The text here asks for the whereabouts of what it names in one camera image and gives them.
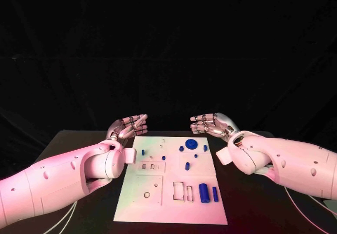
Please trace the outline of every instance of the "cable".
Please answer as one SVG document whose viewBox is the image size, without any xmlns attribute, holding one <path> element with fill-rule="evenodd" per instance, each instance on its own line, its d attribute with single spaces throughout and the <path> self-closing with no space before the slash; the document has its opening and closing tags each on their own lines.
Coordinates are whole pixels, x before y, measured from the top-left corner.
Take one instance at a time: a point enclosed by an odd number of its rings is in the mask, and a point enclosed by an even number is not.
<svg viewBox="0 0 337 234">
<path fill-rule="evenodd" d="M 63 226 L 63 228 L 61 228 L 59 234 L 60 234 L 60 233 L 63 232 L 63 230 L 64 230 L 64 227 L 66 227 L 66 225 L 67 225 L 67 223 L 69 223 L 69 221 L 70 221 L 70 218 L 71 218 L 71 214 L 70 214 L 70 217 L 67 218 L 67 221 L 66 221 L 66 223 L 64 223 L 64 226 Z"/>
<path fill-rule="evenodd" d="M 66 216 L 69 215 L 69 213 L 70 213 L 70 211 L 71 211 L 71 208 L 74 209 L 76 203 L 77 203 L 77 201 L 74 201 L 74 203 L 71 204 L 71 207 L 70 207 L 69 211 L 66 212 L 66 214 L 64 214 L 63 218 L 60 219 L 60 221 L 54 224 L 54 226 L 51 226 L 51 227 L 46 230 L 46 232 L 44 232 L 43 234 L 47 234 L 47 232 L 59 225 L 59 223 L 61 222 L 61 220 L 63 220 L 63 219 L 66 218 Z"/>
<path fill-rule="evenodd" d="M 295 204 L 295 202 L 293 202 L 293 200 L 292 200 L 292 198 L 290 198 L 287 189 L 286 189 L 286 188 L 283 188 L 283 189 L 285 189 L 285 191 L 286 191 L 286 194 L 287 194 L 287 197 L 289 197 L 289 199 L 290 199 L 290 201 L 292 201 L 292 204 L 293 204 L 296 210 L 299 211 L 300 215 L 302 215 L 303 218 L 306 219 L 306 221 L 308 221 L 325 234 L 328 234 L 328 233 L 311 222 L 311 220 L 306 218 L 306 216 L 305 216 L 303 213 L 300 212 L 299 208 L 296 207 L 296 204 Z"/>
<path fill-rule="evenodd" d="M 311 199 L 321 205 L 321 207 L 328 210 L 334 215 L 337 215 L 337 213 L 334 211 L 331 211 L 312 197 Z"/>
</svg>

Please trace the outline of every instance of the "white robotic arm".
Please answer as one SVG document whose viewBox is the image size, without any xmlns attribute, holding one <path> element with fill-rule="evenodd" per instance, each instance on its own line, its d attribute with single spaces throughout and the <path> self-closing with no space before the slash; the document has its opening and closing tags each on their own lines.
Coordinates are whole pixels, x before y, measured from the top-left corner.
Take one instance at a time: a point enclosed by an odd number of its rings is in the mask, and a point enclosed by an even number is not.
<svg viewBox="0 0 337 234">
<path fill-rule="evenodd" d="M 61 209 L 118 178 L 136 155 L 122 145 L 146 132 L 145 119 L 138 115 L 116 120 L 99 144 L 38 161 L 0 181 L 0 228 Z"/>
<path fill-rule="evenodd" d="M 220 113 L 191 117 L 191 121 L 198 119 L 190 126 L 192 133 L 205 132 L 227 142 L 215 152 L 223 165 L 233 162 L 244 174 L 263 175 L 303 194 L 337 200 L 337 153 L 303 142 L 239 131 Z"/>
</svg>

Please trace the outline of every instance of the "white pegboard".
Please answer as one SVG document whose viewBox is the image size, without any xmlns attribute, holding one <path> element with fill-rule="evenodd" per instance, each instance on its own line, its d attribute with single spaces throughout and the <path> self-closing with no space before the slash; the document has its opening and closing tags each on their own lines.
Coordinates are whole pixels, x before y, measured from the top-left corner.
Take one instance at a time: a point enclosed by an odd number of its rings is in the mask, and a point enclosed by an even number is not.
<svg viewBox="0 0 337 234">
<path fill-rule="evenodd" d="M 194 150 L 185 148 L 187 139 L 197 141 Z M 178 151 L 179 146 L 184 146 L 182 152 Z M 136 149 L 136 162 L 126 168 L 113 221 L 226 225 L 207 138 L 136 136 L 132 148 Z M 174 182 L 182 182 L 182 201 L 172 199 Z M 208 203 L 200 202 L 198 184 L 201 183 L 207 184 Z M 211 187 L 217 188 L 218 202 L 213 200 Z M 192 202 L 187 201 L 187 194 L 192 196 Z"/>
</svg>

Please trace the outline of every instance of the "black curtain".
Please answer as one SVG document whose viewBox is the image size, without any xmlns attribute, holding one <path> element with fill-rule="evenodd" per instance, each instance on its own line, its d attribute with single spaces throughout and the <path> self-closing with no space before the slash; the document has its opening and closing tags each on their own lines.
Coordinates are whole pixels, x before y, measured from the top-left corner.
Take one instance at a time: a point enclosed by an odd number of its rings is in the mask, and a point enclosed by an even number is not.
<svg viewBox="0 0 337 234">
<path fill-rule="evenodd" d="M 337 150 L 337 3 L 1 2 L 0 176 L 63 130 L 148 114 L 188 130 L 221 112 L 243 130 Z"/>
</svg>

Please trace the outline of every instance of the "dark table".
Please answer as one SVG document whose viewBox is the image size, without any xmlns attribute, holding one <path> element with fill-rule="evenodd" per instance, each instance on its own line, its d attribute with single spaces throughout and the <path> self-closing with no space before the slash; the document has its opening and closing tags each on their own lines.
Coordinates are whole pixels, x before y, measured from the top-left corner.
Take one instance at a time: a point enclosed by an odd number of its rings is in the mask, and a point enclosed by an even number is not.
<svg viewBox="0 0 337 234">
<path fill-rule="evenodd" d="M 192 135 L 188 131 L 149 131 L 143 136 L 162 137 L 207 137 L 208 148 L 214 161 L 218 188 L 223 198 L 227 225 L 198 225 L 172 223 L 128 223 L 113 222 L 113 213 L 119 198 L 123 172 L 118 179 L 89 196 L 77 201 L 70 222 L 63 234 L 119 234 L 119 233 L 321 233 L 296 211 L 283 187 L 260 175 L 243 174 L 233 163 L 223 166 L 215 151 L 226 143 L 207 134 Z M 60 131 L 37 160 L 96 144 L 105 138 L 105 131 Z M 126 148 L 132 147 L 133 139 L 128 140 Z M 289 191 L 293 200 L 318 226 L 337 233 L 337 220 L 319 208 L 306 195 Z M 53 213 L 21 220 L 2 228 L 0 234 L 43 234 L 57 223 L 70 206 Z M 57 234 L 67 219 L 48 232 Z"/>
</svg>

